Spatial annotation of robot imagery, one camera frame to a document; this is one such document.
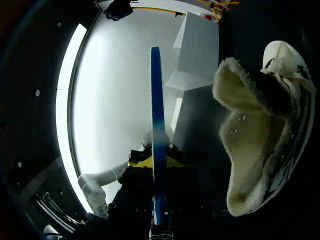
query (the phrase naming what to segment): yellow part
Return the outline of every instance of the yellow part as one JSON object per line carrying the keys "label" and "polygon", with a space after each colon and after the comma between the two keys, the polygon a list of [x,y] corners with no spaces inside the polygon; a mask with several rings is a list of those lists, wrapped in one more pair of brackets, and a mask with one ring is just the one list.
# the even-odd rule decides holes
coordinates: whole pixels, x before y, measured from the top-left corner
{"label": "yellow part", "polygon": [[[153,168],[154,167],[154,161],[152,156],[149,157],[148,159],[139,162],[138,164],[133,165],[135,168],[143,168],[143,167],[148,167],[148,168]],[[174,160],[173,158],[166,156],[166,167],[171,168],[171,167],[184,167],[185,165],[181,164],[180,162]]]}

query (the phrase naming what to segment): white robotic arm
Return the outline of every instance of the white robotic arm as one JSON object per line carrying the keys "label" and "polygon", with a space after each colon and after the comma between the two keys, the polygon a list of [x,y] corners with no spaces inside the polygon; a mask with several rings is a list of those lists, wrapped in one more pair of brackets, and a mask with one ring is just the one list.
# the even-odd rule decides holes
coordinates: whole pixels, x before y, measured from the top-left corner
{"label": "white robotic arm", "polygon": [[95,213],[103,214],[105,212],[103,208],[106,206],[106,193],[101,186],[110,184],[121,178],[122,173],[127,167],[128,160],[107,171],[79,176],[79,186],[90,205],[94,208],[93,211]]}

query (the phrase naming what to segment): white sneaker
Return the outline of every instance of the white sneaker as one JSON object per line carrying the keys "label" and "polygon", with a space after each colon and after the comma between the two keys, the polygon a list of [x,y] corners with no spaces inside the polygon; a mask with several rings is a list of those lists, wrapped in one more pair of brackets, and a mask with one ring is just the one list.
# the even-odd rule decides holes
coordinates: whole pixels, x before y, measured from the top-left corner
{"label": "white sneaker", "polygon": [[313,125],[316,89],[299,53],[271,42],[263,67],[227,58],[214,78],[213,97],[231,110],[220,138],[231,160],[226,202],[233,216],[252,213],[278,194]]}

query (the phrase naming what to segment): blue panel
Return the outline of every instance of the blue panel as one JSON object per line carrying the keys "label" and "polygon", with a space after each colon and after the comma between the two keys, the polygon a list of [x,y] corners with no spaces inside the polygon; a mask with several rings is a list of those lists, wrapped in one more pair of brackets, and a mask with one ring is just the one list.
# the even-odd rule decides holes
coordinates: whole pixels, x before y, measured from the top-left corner
{"label": "blue panel", "polygon": [[159,47],[151,48],[152,157],[154,177],[155,224],[165,217],[166,146],[164,98]]}

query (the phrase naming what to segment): white wall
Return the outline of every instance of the white wall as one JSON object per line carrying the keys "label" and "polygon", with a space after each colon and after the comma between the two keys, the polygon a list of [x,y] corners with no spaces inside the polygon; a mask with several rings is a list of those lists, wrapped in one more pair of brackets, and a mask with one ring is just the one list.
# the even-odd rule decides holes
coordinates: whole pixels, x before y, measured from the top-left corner
{"label": "white wall", "polygon": [[[160,47],[166,82],[177,64],[173,44],[183,19],[154,10],[135,10],[118,22],[98,18],[75,80],[73,132],[82,174],[110,169],[140,148],[151,130],[150,48]],[[164,87],[163,94],[170,127],[183,93]],[[107,203],[119,187],[117,182],[103,187]]]}

